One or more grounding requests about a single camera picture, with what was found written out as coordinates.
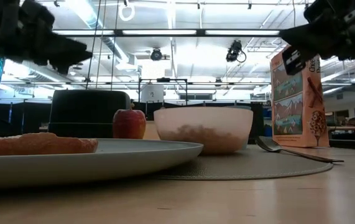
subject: bowl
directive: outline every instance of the bowl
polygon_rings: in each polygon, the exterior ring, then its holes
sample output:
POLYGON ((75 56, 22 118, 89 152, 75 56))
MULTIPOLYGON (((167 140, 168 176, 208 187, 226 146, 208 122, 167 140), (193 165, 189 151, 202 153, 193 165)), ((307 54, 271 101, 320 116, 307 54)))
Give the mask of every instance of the bowl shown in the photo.
POLYGON ((249 139, 253 112, 240 108, 185 107, 154 112, 159 138, 196 142, 201 154, 229 154, 242 149, 249 139))

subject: placemat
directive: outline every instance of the placemat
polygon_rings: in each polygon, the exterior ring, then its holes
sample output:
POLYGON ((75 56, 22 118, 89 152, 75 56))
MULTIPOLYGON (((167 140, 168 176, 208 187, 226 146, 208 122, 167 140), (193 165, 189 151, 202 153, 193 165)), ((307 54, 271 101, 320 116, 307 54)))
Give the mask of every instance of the placemat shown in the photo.
POLYGON ((295 177, 332 169, 333 164, 284 153, 266 152, 258 146, 226 156, 199 156, 155 175, 169 180, 252 180, 295 177))

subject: apple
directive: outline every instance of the apple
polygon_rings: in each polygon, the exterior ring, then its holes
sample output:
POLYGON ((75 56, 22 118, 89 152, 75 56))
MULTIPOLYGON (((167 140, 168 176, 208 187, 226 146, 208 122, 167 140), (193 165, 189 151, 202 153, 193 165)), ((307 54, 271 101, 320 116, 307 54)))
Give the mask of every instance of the apple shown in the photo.
POLYGON ((118 110, 113 119, 113 138, 142 139, 145 114, 141 110, 118 110))

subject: metal spoon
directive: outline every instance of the metal spoon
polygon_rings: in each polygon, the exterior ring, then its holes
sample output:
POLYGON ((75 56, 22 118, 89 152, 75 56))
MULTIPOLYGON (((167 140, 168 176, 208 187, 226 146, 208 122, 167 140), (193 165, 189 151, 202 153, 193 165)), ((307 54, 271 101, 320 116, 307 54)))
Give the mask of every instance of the metal spoon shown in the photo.
POLYGON ((271 138, 267 138, 267 137, 263 137, 263 136, 256 137, 256 144, 268 152, 285 151, 285 152, 289 152, 289 153, 292 153, 292 154, 295 154, 298 156, 302 156, 307 159, 312 159, 312 160, 318 161, 318 162, 327 162, 327 163, 344 162, 344 160, 341 160, 341 159, 328 159, 328 158, 324 158, 324 157, 313 156, 313 155, 304 154, 301 152, 292 151, 289 149, 282 149, 282 147, 278 143, 273 141, 271 138))

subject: gray plate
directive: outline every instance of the gray plate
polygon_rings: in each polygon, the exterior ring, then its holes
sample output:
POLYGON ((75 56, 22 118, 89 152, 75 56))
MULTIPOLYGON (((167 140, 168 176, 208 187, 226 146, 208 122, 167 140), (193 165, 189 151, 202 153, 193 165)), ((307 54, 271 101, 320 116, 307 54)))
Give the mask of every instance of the gray plate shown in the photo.
POLYGON ((194 159, 202 144, 99 139, 96 153, 0 156, 0 188, 70 184, 160 171, 194 159))

